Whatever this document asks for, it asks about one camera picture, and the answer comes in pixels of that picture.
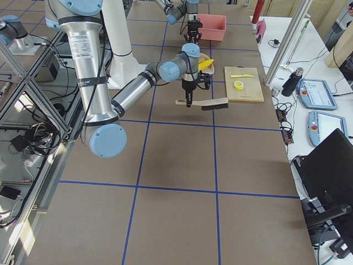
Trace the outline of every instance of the white table surface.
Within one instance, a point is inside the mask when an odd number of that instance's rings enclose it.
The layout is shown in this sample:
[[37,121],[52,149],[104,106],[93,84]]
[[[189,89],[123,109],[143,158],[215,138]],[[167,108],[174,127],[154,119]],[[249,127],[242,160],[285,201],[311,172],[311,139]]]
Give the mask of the white table surface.
[[[283,39],[283,36],[286,32],[286,29],[291,21],[291,18],[277,18],[277,17],[262,17],[260,19],[265,19],[266,21],[266,26],[267,30],[264,34],[264,37],[262,39],[261,44],[259,45],[259,50],[261,52],[261,59],[263,61],[264,69],[265,72],[268,71],[268,67],[266,66],[271,66],[272,60],[277,52],[278,49],[271,47],[268,44],[269,40],[274,40],[277,39],[280,42]],[[295,43],[297,39],[299,38],[300,31],[304,27],[305,21],[307,19],[304,19],[302,22],[302,25],[300,28],[297,30],[297,33],[295,35],[293,43],[291,43],[284,60],[282,61],[282,64],[285,64],[286,61],[288,60],[290,53],[292,52]],[[306,31],[303,34],[303,38],[298,45],[298,48],[292,58],[291,61],[309,61],[313,58],[316,58],[319,55],[319,52],[325,47],[323,41],[321,40],[319,34],[315,30],[315,27],[313,24],[310,22]],[[307,79],[318,79],[318,80],[326,80],[331,91],[335,92],[335,83],[343,77],[342,73],[337,69],[337,68],[328,68],[326,67],[326,64],[324,62],[326,56],[329,53],[326,52],[324,56],[319,58],[317,62],[313,65],[311,70],[308,72],[309,68],[313,64],[314,61],[312,62],[300,62],[300,63],[291,63],[290,67],[292,69],[296,69],[297,67],[303,67],[304,68],[304,74],[303,76]],[[277,73],[275,78],[273,79],[270,89],[273,87],[278,87],[282,89],[282,85],[288,80],[289,75],[291,72],[289,70],[285,70],[280,68]],[[343,94],[343,93],[348,93],[352,92],[351,87],[347,83],[346,79],[343,79],[339,81],[336,84],[337,87],[337,94]],[[281,93],[277,96],[277,99],[279,100],[280,103],[283,102],[295,102],[294,97],[284,97]],[[338,116],[343,116],[346,119],[347,122],[347,130],[349,135],[353,135],[353,94],[349,96],[343,96],[343,97],[335,97],[335,100],[338,104],[338,109],[334,111],[325,111],[325,110],[320,110],[322,112],[338,115]],[[293,119],[295,120],[294,123],[294,144],[289,145],[288,147],[288,159],[291,161],[295,156],[297,155],[307,155],[309,154],[313,149],[314,146],[311,144],[310,139],[309,139],[309,130],[308,130],[308,117],[309,114],[312,110],[306,109],[301,102],[300,98],[298,98],[297,102],[297,108],[294,113],[295,107],[292,107],[292,109],[289,111],[287,114],[287,120],[293,124]],[[293,172],[293,177],[296,180],[296,186],[298,193],[301,197],[301,199],[305,198],[304,191],[302,188],[301,180],[300,177],[294,168],[292,166],[292,172]],[[325,262],[333,253],[329,249],[329,245],[333,241],[328,241],[326,242],[320,249],[320,263],[322,264]],[[329,264],[331,265],[344,265],[344,264],[353,264],[353,255],[349,254],[345,259],[338,259],[334,258]]]

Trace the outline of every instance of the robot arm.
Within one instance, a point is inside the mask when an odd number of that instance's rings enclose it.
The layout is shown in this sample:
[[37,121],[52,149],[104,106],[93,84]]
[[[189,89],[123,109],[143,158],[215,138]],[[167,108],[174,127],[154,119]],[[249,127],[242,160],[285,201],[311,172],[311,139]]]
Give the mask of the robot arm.
[[20,19],[15,15],[5,15],[0,18],[0,41],[9,45],[12,40],[21,50],[30,49],[34,45]]
[[160,79],[170,82],[182,75],[183,84],[188,84],[188,91],[192,93],[197,87],[200,50],[196,44],[188,43],[170,61],[150,63],[110,101],[105,69],[100,65],[102,55],[98,31],[102,27],[99,14],[102,2],[46,0],[45,4],[47,25],[68,35],[77,83],[87,114],[81,132],[82,140],[95,155],[111,158],[124,149],[127,141],[119,118]]
[[178,7],[174,7],[170,0],[156,0],[156,3],[162,8],[171,25],[187,13],[188,33],[184,35],[184,38],[188,43],[197,44],[200,41],[202,33],[199,33],[199,28],[202,28],[202,23],[199,21],[199,0],[186,0]]

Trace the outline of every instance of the black monitor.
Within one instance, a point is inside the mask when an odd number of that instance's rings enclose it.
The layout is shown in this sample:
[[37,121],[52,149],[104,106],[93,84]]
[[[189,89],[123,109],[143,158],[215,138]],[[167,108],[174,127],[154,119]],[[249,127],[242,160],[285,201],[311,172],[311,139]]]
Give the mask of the black monitor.
[[[301,171],[308,195],[317,197],[326,210],[342,204],[353,207],[353,145],[339,129],[301,161]],[[353,213],[332,222],[353,253]]]

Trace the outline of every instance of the cutting board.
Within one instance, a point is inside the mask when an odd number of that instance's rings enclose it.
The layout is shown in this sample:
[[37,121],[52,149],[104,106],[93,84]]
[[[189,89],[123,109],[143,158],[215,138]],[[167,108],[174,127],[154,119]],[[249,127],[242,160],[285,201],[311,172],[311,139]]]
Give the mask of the cutting board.
[[[226,77],[227,98],[238,102],[264,102],[258,70],[256,68],[229,67],[224,68]],[[231,75],[253,75],[255,77],[231,78]],[[233,87],[235,81],[241,81],[244,89],[238,91]]]

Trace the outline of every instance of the red plastic bin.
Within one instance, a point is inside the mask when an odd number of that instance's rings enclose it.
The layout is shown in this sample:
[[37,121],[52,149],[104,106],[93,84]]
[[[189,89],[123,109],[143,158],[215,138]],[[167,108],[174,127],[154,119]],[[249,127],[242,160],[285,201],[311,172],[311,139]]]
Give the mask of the red plastic bin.
[[199,18],[203,24],[203,27],[199,28],[202,33],[201,40],[223,40],[226,33],[225,15],[199,14]]

